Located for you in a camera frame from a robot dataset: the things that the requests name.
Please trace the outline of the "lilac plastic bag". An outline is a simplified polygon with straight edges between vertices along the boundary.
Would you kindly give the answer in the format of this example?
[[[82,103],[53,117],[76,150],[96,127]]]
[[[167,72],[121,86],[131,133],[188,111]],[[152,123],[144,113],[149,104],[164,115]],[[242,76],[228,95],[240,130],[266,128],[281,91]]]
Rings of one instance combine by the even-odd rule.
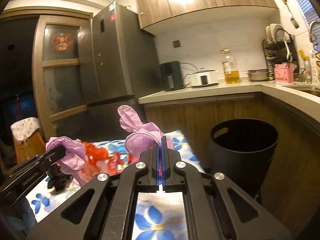
[[[86,155],[86,148],[81,140],[73,140],[66,136],[51,137],[46,143],[46,151],[51,151],[57,146],[63,146],[66,150],[66,155],[57,161],[61,166],[62,173],[72,175],[81,187],[86,185],[86,182],[79,175],[85,165]]]
[[[119,122],[122,129],[129,132],[125,139],[125,150],[130,157],[130,163],[136,163],[140,154],[151,150],[153,144],[161,147],[165,134],[153,122],[144,124],[138,113],[128,105],[118,107]]]

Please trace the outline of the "black trash bin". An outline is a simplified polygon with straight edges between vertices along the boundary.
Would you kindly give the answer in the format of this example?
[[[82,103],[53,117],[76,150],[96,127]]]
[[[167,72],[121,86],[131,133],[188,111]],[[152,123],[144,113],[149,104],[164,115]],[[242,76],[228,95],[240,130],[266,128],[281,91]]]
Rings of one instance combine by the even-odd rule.
[[[278,131],[258,119],[232,119],[210,132],[210,164],[255,198],[264,182],[278,143]]]

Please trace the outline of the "black plastic bag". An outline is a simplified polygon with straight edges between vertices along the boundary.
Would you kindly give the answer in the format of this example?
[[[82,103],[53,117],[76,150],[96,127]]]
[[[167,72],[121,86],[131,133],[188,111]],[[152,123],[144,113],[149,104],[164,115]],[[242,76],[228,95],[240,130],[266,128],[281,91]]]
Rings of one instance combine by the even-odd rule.
[[[62,191],[73,179],[72,175],[64,174],[61,171],[61,166],[57,164],[50,166],[47,171],[47,175],[47,189],[55,189],[55,191]]]

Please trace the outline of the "red white printed bag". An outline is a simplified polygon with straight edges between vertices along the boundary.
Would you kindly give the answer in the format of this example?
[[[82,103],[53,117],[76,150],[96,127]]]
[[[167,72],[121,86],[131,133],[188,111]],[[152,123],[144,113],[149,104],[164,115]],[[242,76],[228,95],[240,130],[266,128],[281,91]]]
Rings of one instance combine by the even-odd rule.
[[[114,176],[123,172],[123,170],[139,161],[139,158],[131,154],[120,154],[115,152],[114,155],[108,154],[87,155],[83,168],[78,172],[80,178],[89,182],[100,173]]]

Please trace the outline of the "red orange plastic bag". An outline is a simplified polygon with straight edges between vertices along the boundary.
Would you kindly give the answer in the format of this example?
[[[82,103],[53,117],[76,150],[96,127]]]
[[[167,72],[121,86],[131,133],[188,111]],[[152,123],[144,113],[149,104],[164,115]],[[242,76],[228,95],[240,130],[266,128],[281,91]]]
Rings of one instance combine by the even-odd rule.
[[[105,148],[97,148],[92,143],[82,141],[85,147],[85,164],[81,172],[87,176],[95,176],[99,173],[116,175],[117,156],[109,156]]]

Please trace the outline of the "white rice cooker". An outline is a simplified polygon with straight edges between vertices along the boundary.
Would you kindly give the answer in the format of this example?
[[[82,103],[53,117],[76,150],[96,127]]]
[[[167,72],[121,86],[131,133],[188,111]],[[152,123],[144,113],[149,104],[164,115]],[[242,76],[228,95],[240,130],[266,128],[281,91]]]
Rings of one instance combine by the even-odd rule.
[[[191,88],[216,86],[219,84],[216,70],[206,70],[201,68],[198,72],[190,75]]]

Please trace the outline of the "cooking oil bottle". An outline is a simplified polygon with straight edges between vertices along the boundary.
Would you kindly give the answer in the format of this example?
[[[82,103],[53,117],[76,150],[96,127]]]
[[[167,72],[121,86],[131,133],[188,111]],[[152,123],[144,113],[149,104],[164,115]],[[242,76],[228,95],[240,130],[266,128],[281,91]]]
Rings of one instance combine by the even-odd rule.
[[[229,49],[220,50],[222,56],[223,73],[227,84],[240,83],[240,75],[236,60]]]

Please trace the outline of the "steel pot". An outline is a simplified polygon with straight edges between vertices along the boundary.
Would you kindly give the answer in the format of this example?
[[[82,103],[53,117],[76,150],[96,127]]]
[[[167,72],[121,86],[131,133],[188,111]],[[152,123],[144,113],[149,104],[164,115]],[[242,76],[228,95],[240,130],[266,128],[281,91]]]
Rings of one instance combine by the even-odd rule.
[[[247,74],[248,74],[249,80],[252,82],[269,80],[268,69],[252,69],[252,70],[248,70]]]

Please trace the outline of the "wooden glass door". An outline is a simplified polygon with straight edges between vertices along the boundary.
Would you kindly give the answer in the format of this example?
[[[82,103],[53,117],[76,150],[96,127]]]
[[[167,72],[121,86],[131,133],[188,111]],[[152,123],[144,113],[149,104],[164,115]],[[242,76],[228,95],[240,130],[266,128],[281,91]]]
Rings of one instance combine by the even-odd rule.
[[[87,111],[80,82],[79,33],[85,19],[41,15],[35,31],[32,75],[37,116],[44,137],[63,135],[63,124]],[[72,46],[60,53],[52,49],[56,33],[72,36]]]

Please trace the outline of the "black air fryer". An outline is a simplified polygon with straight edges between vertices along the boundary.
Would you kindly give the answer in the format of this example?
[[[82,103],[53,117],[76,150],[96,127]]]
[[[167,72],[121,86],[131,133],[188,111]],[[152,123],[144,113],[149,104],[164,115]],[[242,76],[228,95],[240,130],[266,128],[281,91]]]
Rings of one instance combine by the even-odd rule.
[[[183,89],[183,77],[178,61],[166,62],[159,65],[161,80],[165,91]]]

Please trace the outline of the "red round door decoration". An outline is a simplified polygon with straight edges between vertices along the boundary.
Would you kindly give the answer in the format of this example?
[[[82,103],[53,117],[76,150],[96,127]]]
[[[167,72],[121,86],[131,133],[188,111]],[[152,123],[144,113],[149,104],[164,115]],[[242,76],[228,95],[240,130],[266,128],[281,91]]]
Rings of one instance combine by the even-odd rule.
[[[52,38],[52,49],[55,52],[63,53],[72,46],[72,36],[66,33],[56,33]]]

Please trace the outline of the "dark grey refrigerator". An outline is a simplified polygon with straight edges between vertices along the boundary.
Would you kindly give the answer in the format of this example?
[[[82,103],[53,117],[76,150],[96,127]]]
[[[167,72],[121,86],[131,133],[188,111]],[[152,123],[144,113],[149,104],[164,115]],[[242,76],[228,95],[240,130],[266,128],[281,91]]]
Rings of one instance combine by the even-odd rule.
[[[128,105],[145,120],[138,99],[162,90],[154,36],[137,14],[116,2],[82,26],[78,37],[80,81],[87,105],[80,139],[124,139],[118,107]]]

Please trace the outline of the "white ladle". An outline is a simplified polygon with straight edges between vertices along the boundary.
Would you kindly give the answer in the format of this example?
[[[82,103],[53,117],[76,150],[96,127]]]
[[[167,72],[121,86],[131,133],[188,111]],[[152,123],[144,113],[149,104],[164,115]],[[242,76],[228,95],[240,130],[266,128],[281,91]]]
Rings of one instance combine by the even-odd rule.
[[[288,46],[286,40],[284,40],[284,44],[285,44],[285,48],[286,48],[286,60],[287,60],[287,63],[290,64],[292,62],[292,53],[289,49],[289,46]]]

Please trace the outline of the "hanging spatula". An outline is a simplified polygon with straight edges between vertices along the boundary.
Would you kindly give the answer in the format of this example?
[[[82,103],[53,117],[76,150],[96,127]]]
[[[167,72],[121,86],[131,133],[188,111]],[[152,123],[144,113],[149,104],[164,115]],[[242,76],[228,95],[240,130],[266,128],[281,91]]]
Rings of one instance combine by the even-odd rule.
[[[290,8],[289,8],[289,5],[288,5],[288,2],[287,0],[282,0],[282,2],[286,5],[287,9],[288,9],[288,12],[289,12],[289,18],[290,18],[290,21],[292,23],[292,25],[294,26],[295,29],[298,29],[299,28],[299,24],[298,22],[296,21],[296,19],[294,18]]]

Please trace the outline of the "wall socket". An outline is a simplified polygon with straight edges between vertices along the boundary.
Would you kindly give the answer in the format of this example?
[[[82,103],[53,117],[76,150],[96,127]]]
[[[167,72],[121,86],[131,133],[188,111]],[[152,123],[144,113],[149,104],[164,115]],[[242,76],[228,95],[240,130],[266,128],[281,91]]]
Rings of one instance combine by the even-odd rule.
[[[172,45],[174,48],[179,48],[181,47],[181,43],[180,43],[180,40],[175,40],[172,42]]]

